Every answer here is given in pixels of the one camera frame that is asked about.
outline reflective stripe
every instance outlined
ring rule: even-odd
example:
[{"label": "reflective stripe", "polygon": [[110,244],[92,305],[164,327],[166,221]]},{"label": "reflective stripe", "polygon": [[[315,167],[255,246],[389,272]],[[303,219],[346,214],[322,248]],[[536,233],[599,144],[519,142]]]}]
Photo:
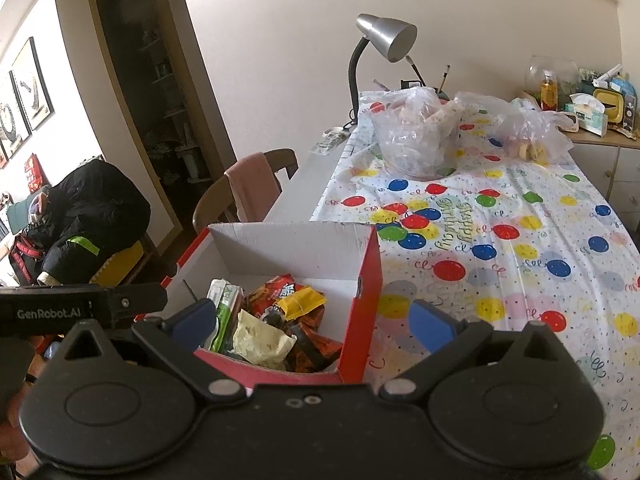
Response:
[{"label": "reflective stripe", "polygon": [[87,240],[83,236],[72,236],[71,238],[69,238],[68,241],[78,245],[82,245],[82,247],[84,247],[87,251],[89,251],[94,256],[97,256],[98,253],[100,252],[100,249],[98,249],[95,245],[93,245],[89,240]]}]

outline wooden door frame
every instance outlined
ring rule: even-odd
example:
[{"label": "wooden door frame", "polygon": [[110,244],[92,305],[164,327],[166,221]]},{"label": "wooden door frame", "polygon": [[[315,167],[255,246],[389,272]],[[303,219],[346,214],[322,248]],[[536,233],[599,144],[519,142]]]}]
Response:
[{"label": "wooden door frame", "polygon": [[[193,135],[196,137],[196,142],[200,146],[209,174],[213,179],[216,179],[219,176],[222,176],[224,173],[224,167],[220,161],[218,150],[216,149],[213,136],[209,130],[206,117],[202,110],[202,106],[200,105],[198,93],[193,84],[193,79],[191,78],[191,73],[189,72],[189,68],[184,57],[184,52],[182,51],[182,46],[180,45],[180,39],[175,28],[169,0],[155,0],[155,3],[161,37],[164,41],[164,46],[166,47],[167,56],[169,57],[172,70],[174,71],[178,88],[184,97],[184,105],[185,108],[187,108],[191,121]],[[98,38],[98,44],[100,44],[100,52],[102,53],[102,58],[109,74],[111,85],[113,86],[113,90],[116,94],[116,99],[120,105],[120,110],[122,111],[127,127],[129,128],[129,133],[136,145],[138,153],[140,154],[140,158],[145,165],[146,172],[149,174],[149,177],[160,196],[160,200],[174,224],[173,229],[171,229],[168,235],[158,244],[159,253],[163,253],[175,240],[178,234],[183,231],[183,227],[180,225],[180,221],[178,220],[174,208],[164,192],[164,188],[162,188],[160,179],[156,175],[153,165],[151,164],[151,160],[143,146],[140,133],[138,132],[136,125],[133,122],[133,118],[131,117],[129,106],[124,98],[120,82],[118,81],[118,77],[113,66],[109,47],[104,35],[104,29],[102,28],[102,20],[100,19],[100,13],[98,12],[97,0],[89,0],[89,7],[91,9],[92,19],[94,20],[94,28]]]}]

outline pink towel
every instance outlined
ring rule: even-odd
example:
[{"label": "pink towel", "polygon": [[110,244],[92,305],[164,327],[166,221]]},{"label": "pink towel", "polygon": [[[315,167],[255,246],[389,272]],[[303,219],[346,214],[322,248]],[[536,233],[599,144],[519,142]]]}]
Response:
[{"label": "pink towel", "polygon": [[225,171],[241,222],[262,222],[280,196],[276,177],[264,156],[254,153]]}]

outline cabinet drawer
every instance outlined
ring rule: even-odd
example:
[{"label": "cabinet drawer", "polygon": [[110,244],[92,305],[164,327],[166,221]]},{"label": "cabinet drawer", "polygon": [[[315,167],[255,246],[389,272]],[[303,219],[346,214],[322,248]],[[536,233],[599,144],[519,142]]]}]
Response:
[{"label": "cabinet drawer", "polygon": [[638,229],[638,224],[640,223],[640,212],[620,213],[618,218],[620,218],[620,221],[625,225],[627,231],[633,232]]},{"label": "cabinet drawer", "polygon": [[618,215],[640,212],[640,182],[614,182],[609,204]]},{"label": "cabinet drawer", "polygon": [[619,182],[640,182],[640,150],[620,148],[618,166],[613,180]]},{"label": "cabinet drawer", "polygon": [[569,155],[600,194],[606,196],[617,151],[615,146],[574,144]]}]

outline tablecloth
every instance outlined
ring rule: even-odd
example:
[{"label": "tablecloth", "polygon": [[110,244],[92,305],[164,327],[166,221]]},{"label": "tablecloth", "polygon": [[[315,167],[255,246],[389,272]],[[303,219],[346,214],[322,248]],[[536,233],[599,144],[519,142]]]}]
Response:
[{"label": "tablecloth", "polygon": [[390,176],[360,115],[312,219],[368,222],[384,288],[366,380],[374,387],[427,357],[408,323],[415,298],[500,330],[546,322],[606,412],[589,465],[640,474],[640,256],[570,156],[543,167],[508,158],[497,119],[471,106],[457,170],[432,182]]}]

